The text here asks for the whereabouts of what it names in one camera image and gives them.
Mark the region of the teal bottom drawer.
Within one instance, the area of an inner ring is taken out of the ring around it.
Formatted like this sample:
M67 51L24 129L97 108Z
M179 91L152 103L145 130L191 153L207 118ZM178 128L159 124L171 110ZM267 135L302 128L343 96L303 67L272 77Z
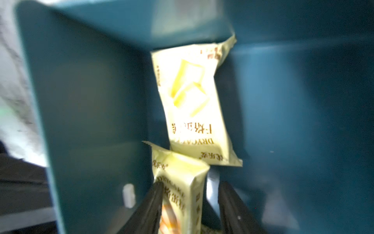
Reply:
M168 147L150 52L237 43L215 75L243 167L212 166L270 234L374 231L373 1L25 1L15 15L59 232L116 233Z

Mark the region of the beige cookie packet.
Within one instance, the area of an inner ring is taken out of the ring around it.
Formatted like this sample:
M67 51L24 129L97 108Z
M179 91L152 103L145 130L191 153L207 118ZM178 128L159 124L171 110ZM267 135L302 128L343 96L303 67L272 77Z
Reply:
M210 166L149 141L146 144L152 149L154 181L164 185L158 233L199 234L204 185Z
M210 165L241 167L233 150L214 81L236 43L191 44L151 52L170 149Z

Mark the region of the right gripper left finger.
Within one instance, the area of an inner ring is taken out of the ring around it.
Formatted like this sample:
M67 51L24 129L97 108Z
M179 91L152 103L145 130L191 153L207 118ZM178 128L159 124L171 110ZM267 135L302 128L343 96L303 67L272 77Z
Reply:
M117 233L157 234L160 228L163 192L163 182L154 183L143 202Z

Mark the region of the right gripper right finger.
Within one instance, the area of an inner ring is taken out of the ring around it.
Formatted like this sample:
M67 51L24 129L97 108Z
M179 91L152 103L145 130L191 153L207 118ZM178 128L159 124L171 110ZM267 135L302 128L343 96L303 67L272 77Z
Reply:
M223 234L265 234L231 184L221 181L218 203Z

